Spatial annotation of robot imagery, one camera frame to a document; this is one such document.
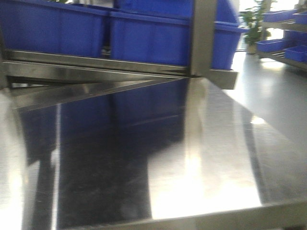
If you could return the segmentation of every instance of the blue storage crate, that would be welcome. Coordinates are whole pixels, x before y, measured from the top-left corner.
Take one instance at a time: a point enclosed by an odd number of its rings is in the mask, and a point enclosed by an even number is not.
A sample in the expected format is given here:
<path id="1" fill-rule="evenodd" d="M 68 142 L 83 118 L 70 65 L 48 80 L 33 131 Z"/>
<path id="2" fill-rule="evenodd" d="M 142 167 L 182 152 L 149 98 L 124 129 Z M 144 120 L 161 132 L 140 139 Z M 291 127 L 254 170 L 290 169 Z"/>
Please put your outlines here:
<path id="1" fill-rule="evenodd" d="M 123 12 L 112 12 L 111 17 L 111 58 L 171 65 L 189 64 L 190 26 L 187 18 L 162 18 Z M 247 31 L 234 27 L 233 23 L 215 23 L 212 68 L 231 68 L 241 33 Z"/>
<path id="2" fill-rule="evenodd" d="M 283 31 L 283 37 L 285 39 L 291 39 L 291 40 L 300 40 L 300 41 L 307 41 L 307 33 L 299 32 L 299 31 L 293 31 L 293 30 L 284 30 Z"/>
<path id="3" fill-rule="evenodd" d="M 298 9 L 288 11 L 270 11 L 263 14 L 264 22 L 278 22 L 285 21 L 294 18 L 294 13 L 297 13 Z"/>
<path id="4" fill-rule="evenodd" d="M 100 57 L 108 12 L 43 0 L 1 0 L 9 49 Z"/>
<path id="5" fill-rule="evenodd" d="M 193 0 L 117 0 L 115 5 L 121 9 L 161 12 L 191 17 Z M 229 0 L 218 0 L 216 21 L 235 23 L 239 26 L 238 12 Z"/>
<path id="6" fill-rule="evenodd" d="M 241 34 L 248 29 L 237 28 L 228 23 L 215 22 L 213 44 L 213 69 L 230 69 Z"/>
<path id="7" fill-rule="evenodd" d="M 307 12 L 295 13 L 295 22 L 298 24 L 307 24 Z"/>
<path id="8" fill-rule="evenodd" d="M 96 6 L 96 5 L 85 5 L 85 4 L 80 4 L 80 3 L 75 3 L 75 4 L 72 4 L 72 5 L 108 12 L 108 16 L 106 17 L 106 21 L 105 21 L 105 35 L 104 35 L 103 44 L 109 45 L 110 44 L 110 30 L 111 30 L 111 19 L 109 17 L 109 13 L 110 12 L 117 12 L 118 9 L 110 8 L 110 7 L 104 7 L 104 6 Z"/>
<path id="9" fill-rule="evenodd" d="M 262 52 L 273 52 L 278 50 L 283 50 L 289 47 L 291 41 L 285 39 L 273 39 L 257 42 L 257 50 Z"/>
<path id="10" fill-rule="evenodd" d="M 294 41 L 295 46 L 307 46 L 307 40 L 301 41 L 301 40 L 297 40 Z"/>
<path id="11" fill-rule="evenodd" d="M 306 62 L 307 61 L 307 46 L 295 46 L 285 49 L 285 58 Z"/>
<path id="12" fill-rule="evenodd" d="M 111 12 L 111 58 L 188 65 L 189 20 Z"/>

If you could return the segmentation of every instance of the shiny floor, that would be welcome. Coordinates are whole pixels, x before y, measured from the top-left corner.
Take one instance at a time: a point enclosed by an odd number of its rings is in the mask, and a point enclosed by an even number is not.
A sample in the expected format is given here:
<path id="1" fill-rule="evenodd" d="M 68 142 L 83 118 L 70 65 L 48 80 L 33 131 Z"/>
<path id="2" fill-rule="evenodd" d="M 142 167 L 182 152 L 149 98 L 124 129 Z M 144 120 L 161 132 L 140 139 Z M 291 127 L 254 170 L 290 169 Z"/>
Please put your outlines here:
<path id="1" fill-rule="evenodd" d="M 234 90 L 225 91 L 307 152 L 307 72 L 237 52 Z"/>

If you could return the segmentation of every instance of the storage rack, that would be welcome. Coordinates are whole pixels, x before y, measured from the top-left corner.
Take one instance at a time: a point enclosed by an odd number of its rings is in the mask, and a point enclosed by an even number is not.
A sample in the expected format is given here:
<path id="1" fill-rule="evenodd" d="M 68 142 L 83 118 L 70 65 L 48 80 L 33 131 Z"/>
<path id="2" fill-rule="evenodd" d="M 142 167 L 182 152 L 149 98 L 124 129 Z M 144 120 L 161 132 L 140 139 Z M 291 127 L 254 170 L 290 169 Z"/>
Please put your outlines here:
<path id="1" fill-rule="evenodd" d="M 217 0 L 194 0 L 190 66 L 185 67 L 7 50 L 0 31 L 0 88 L 13 82 L 59 84 L 206 77 L 222 89 L 233 89 L 237 72 L 211 69 L 216 5 Z"/>
<path id="2" fill-rule="evenodd" d="M 282 29 L 282 30 L 294 30 L 299 32 L 306 32 L 307 33 L 307 24 L 296 24 L 295 20 L 286 20 L 286 21 L 280 21 L 280 22 L 261 22 L 261 26 L 263 27 L 263 30 L 265 31 L 268 28 L 276 28 L 276 29 Z M 257 54 L 259 55 L 259 58 L 270 58 L 288 65 L 292 65 L 295 67 L 298 67 L 302 70 L 307 71 L 307 62 L 298 62 L 291 59 L 287 59 L 284 57 L 284 51 L 279 50 L 275 52 L 261 52 L 257 51 Z"/>

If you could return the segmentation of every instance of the green plant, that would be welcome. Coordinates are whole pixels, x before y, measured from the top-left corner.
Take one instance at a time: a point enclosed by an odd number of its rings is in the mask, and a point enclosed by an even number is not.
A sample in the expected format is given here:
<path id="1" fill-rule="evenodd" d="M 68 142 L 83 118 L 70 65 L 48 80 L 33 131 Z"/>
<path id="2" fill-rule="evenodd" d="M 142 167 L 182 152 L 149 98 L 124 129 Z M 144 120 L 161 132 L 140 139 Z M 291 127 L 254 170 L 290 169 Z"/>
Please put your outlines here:
<path id="1" fill-rule="evenodd" d="M 261 39 L 262 26 L 260 22 L 263 21 L 262 14 L 267 10 L 267 0 L 254 0 L 254 2 L 255 6 L 245 9 L 246 11 L 240 14 L 249 28 L 249 31 L 245 33 L 244 40 L 250 46 Z M 265 33 L 266 37 L 271 36 L 270 32 L 265 31 Z"/>

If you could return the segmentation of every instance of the stainless steel table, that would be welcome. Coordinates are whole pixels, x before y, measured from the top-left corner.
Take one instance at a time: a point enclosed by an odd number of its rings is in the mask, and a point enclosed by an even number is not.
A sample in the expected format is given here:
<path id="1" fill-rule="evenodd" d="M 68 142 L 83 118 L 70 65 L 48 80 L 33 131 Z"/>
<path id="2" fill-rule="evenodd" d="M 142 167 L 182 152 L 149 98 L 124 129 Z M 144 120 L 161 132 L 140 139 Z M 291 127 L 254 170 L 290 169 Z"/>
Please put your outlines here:
<path id="1" fill-rule="evenodd" d="M 1 230 L 307 223 L 307 152 L 206 79 L 0 92 Z"/>

